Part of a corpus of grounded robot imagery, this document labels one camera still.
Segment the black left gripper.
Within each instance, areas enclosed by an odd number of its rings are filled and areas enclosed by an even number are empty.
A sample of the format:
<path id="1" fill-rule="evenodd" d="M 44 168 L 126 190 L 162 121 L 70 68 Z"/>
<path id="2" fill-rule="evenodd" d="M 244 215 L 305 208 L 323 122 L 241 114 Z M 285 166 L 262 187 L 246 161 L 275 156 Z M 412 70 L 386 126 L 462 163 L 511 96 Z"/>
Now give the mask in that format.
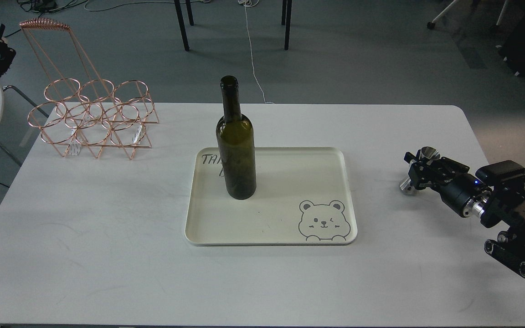
<path id="1" fill-rule="evenodd" d="M 452 159 L 422 159 L 406 152 L 404 160 L 410 164 L 408 187 L 411 191 L 430 188 L 456 214 L 468 217 L 473 214 L 473 205 L 489 195 L 489 187 L 469 174 L 469 167 Z"/>

